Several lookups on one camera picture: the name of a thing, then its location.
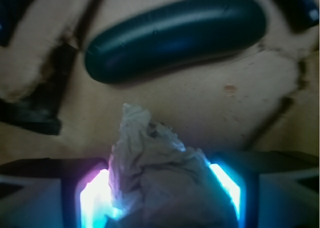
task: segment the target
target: cardboard surface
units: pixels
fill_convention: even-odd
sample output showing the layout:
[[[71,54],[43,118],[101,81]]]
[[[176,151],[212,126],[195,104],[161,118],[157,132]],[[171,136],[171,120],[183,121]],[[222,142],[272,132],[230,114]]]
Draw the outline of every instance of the cardboard surface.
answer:
[[[86,43],[123,19],[172,1],[104,0]],[[107,157],[118,140],[123,103],[149,109],[156,120],[172,126],[186,146],[208,153],[243,149],[280,100],[299,88],[297,61],[310,53],[319,37],[318,26],[291,33],[272,0],[257,1],[268,16],[267,35],[235,56],[106,85],[89,77],[80,54],[59,114],[61,134],[41,135],[0,122],[0,163]]]

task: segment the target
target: beige textured surface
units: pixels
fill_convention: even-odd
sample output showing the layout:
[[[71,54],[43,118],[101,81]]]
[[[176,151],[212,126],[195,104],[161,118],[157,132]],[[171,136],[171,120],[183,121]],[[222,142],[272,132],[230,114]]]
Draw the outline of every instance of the beige textured surface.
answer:
[[[15,102],[42,81],[41,66],[63,33],[72,30],[88,0],[35,0],[8,47],[0,47],[0,99]]]
[[[175,0],[104,0],[87,43],[132,15]],[[187,146],[205,152],[242,149],[253,132],[298,89],[300,56],[319,27],[293,34],[272,0],[257,0],[269,20],[262,42],[219,60],[163,71],[122,85],[92,80],[78,57],[59,117],[60,136],[0,123],[0,163],[20,158],[106,157],[118,139],[122,104],[139,104],[173,127]]]
[[[303,87],[289,96],[293,105],[257,141],[257,151],[304,151],[319,156],[319,52],[305,59]]]

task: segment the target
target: crumpled white tissue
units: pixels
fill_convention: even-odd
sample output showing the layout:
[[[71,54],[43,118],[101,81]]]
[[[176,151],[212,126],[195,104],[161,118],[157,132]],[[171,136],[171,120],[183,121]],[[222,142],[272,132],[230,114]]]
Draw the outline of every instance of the crumpled white tissue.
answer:
[[[231,200],[200,149],[185,147],[138,105],[123,105],[119,132],[109,158],[113,206],[136,221],[117,227],[237,226]]]

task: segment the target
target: glowing blue light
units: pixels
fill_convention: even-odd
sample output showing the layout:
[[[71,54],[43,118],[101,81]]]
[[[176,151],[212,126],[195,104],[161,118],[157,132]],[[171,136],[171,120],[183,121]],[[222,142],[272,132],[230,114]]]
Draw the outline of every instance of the glowing blue light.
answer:
[[[88,182],[80,193],[81,227],[104,228],[108,217],[117,220],[121,210],[112,206],[109,171],[100,170],[99,174]]]
[[[232,203],[235,207],[236,217],[239,220],[240,218],[240,198],[241,198],[241,189],[240,186],[235,183],[230,176],[218,165],[211,164],[209,166],[216,176],[222,188],[230,196]]]

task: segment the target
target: stain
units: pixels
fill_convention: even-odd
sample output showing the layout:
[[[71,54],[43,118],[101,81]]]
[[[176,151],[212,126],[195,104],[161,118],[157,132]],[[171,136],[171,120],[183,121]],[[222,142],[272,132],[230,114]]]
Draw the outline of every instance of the stain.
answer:
[[[227,93],[235,93],[237,91],[237,87],[232,84],[226,84],[224,86],[224,91]]]
[[[282,52],[282,48],[281,47],[275,47],[273,50],[276,51],[276,52]]]
[[[259,49],[259,52],[263,52],[266,49],[266,45],[262,40],[258,43],[258,49]]]
[[[233,118],[236,122],[239,122],[239,123],[243,121],[242,118],[239,118],[239,117],[237,117],[237,116],[235,116],[235,115],[234,115],[232,118]]]

